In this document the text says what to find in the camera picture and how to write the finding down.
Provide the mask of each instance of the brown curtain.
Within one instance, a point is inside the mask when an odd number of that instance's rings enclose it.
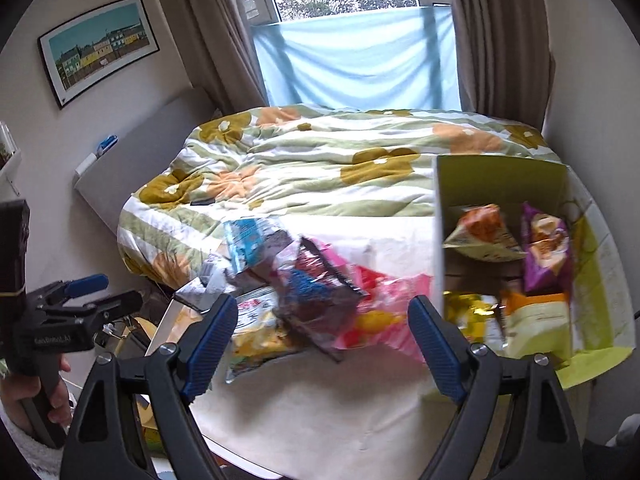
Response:
[[[453,0],[463,109],[542,127],[552,78],[545,0]]]
[[[265,91],[241,0],[160,0],[194,86],[225,114],[265,106]]]

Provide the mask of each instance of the light blue sheet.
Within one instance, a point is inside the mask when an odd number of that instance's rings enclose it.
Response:
[[[460,110],[449,6],[253,27],[271,105]]]

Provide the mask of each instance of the sleeve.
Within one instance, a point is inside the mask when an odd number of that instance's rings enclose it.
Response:
[[[37,475],[42,480],[56,480],[60,475],[62,450],[44,446],[44,444],[40,444],[24,433],[23,430],[9,420],[2,402],[0,402],[0,418],[22,456]]]

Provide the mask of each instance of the screw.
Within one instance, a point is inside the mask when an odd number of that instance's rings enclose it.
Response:
[[[533,356],[533,360],[537,365],[547,366],[549,364],[549,358],[544,354],[536,354]]]
[[[177,348],[178,347],[175,345],[175,343],[163,343],[160,345],[160,348],[158,348],[158,351],[162,355],[171,355],[176,351]]]
[[[473,343],[471,345],[471,353],[475,356],[482,357],[484,355],[487,355],[488,351],[489,349],[482,343]]]
[[[95,362],[98,363],[99,365],[105,365],[107,363],[110,363],[112,359],[113,359],[113,355],[111,355],[110,352],[103,352],[96,356]]]

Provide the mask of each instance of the white wall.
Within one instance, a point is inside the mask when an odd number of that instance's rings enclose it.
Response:
[[[640,45],[610,0],[546,6],[557,65],[544,134],[600,206],[640,310]],[[631,413],[640,413],[637,352],[598,379],[588,437],[603,442]]]
[[[111,134],[125,134],[190,86],[157,0],[143,0],[160,51],[109,76],[59,110],[38,37],[113,0],[34,0],[0,54],[0,118],[22,150],[15,185],[31,208],[27,286],[104,272],[110,290],[139,281],[115,238],[72,190],[76,166]],[[7,189],[0,190],[6,196]],[[75,359],[75,378],[90,363]]]

